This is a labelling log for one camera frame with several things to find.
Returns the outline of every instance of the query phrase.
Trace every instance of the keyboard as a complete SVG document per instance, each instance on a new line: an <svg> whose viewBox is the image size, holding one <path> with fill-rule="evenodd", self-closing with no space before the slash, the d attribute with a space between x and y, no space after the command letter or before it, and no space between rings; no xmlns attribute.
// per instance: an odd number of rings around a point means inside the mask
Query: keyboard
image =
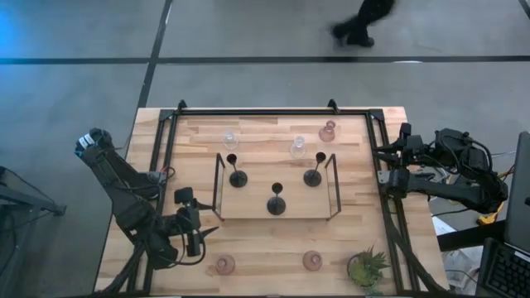
<svg viewBox="0 0 530 298"><path fill-rule="evenodd" d="M490 238L484 244L479 284L500 297L528 298L530 262L517 256L515 249Z"/></svg>

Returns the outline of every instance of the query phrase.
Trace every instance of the wooden tabletop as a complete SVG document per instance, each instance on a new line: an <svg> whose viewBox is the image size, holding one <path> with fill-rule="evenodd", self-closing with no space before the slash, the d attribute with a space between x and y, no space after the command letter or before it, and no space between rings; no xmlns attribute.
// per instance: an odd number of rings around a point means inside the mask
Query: wooden tabletop
<svg viewBox="0 0 530 298"><path fill-rule="evenodd" d="M398 137L401 123L407 121L405 110L383 110L392 142ZM138 110L128 152L128 162L138 171L146 171L149 167L159 111L159 108ZM387 239L365 119L360 116L332 116L332 119L337 124L336 138L324 143L318 132L330 120L329 116L178 117L171 158L176 175L168 181L163 214L176 212L179 206L173 202L173 192L186 186L193 188L201 203L211 204L215 157L220 153L225 159L233 152L238 155L238 170L247 171L249 182L244 190L241 189L244 195L235 199L234 196L241 194L234 194L234 188L226 180L226 173L231 171L225 160L222 214L237 218L252 205L255 207L249 213L262 216L222 222L211 211L201 211L203 229L220 227L206 239L205 260L193 267L155 271L151 293L168 296L362 295L361 289L346 274L346 262L350 256L372 246L375 252L388 252ZM232 151L223 144L223 135L228 129L238 138L238 147ZM378 144L381 144L377 127L375 131ZM167 133L165 130L162 138L158 169ZM300 159L293 158L289 152L295 136L306 139L306 154ZM316 165L318 151L328 157L336 154L342 212L331 221L323 219L321 214L314 215L318 210L330 212L329 205L321 210L325 201L320 199L329 199L328 194L315 190L311 196L311 190L301 177L304 171ZM268 216L264 202L273 195L270 184L275 181L284 184L282 196L291 212L289 217L297 219ZM250 194L256 201L242 208L241 199ZM425 196L409 195L403 202L414 253L436 281L448 287ZM180 237L171 238L171 244L182 253ZM132 244L111 221L96 290L112 281L132 250ZM310 250L319 252L323 258L323 265L317 272L309 272L302 266L302 256ZM215 270L221 254L235 259L236 268L229 276L220 276ZM185 262L193 260L184 257ZM405 287L410 288L404 258L401 257L400 263ZM141 266L139 286L144 266L145 262ZM386 295L394 294L390 268L383 270L379 290Z"/></svg>

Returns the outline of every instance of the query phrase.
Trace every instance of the pink glass vase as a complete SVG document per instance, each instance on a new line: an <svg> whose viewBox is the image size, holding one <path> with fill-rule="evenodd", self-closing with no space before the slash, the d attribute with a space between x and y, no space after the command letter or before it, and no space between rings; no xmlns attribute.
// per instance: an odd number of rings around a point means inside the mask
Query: pink glass vase
<svg viewBox="0 0 530 298"><path fill-rule="evenodd" d="M325 123L325 126L318 132L318 136L323 142L331 142L335 140L335 121L330 120Z"/></svg>

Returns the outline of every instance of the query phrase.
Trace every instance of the succulent plant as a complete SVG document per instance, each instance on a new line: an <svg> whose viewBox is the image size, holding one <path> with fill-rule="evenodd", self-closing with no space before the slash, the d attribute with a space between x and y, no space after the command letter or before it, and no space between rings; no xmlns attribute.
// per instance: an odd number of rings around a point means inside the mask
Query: succulent plant
<svg viewBox="0 0 530 298"><path fill-rule="evenodd" d="M385 264L384 252L374 256L373 246L350 258L348 262L349 277L367 294L380 294L377 283L383 277L381 269L389 267Z"/></svg>

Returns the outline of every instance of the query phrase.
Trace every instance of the concrete floor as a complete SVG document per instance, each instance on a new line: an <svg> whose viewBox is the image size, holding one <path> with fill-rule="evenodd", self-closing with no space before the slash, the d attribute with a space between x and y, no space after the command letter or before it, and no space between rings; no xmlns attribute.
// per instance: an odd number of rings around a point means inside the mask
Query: concrete floor
<svg viewBox="0 0 530 298"><path fill-rule="evenodd" d="M165 0L0 2L2 58L148 58ZM530 20L517 0L401 0L371 27L373 49L336 50L327 26L360 0L175 0L160 57L530 55ZM92 127L123 144L147 64L0 64L0 164L68 205L39 221L19 297L90 293L110 200L73 153ZM492 152L515 150L530 128L528 62L158 65L148 107L393 106L425 141L466 130ZM513 156L495 160L505 171ZM433 213L460 209L444 200ZM447 215L454 228L476 214Z"/></svg>

